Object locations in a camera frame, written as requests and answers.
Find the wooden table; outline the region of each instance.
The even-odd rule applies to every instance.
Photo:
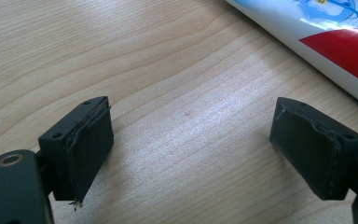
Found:
[[[358,132],[358,101],[225,1],[0,0],[0,154],[109,96],[115,144],[61,223],[351,223],[269,142],[278,96]]]

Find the white tube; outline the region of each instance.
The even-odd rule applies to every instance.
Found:
[[[358,1],[227,1],[358,99]]]

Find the black plastic part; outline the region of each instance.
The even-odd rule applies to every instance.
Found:
[[[343,200],[358,133],[299,101],[278,98],[270,141],[322,200]]]
[[[0,156],[0,224],[53,223],[37,166],[30,150]]]
[[[43,160],[53,167],[56,200],[82,202],[113,145],[107,97],[88,100],[39,137]]]

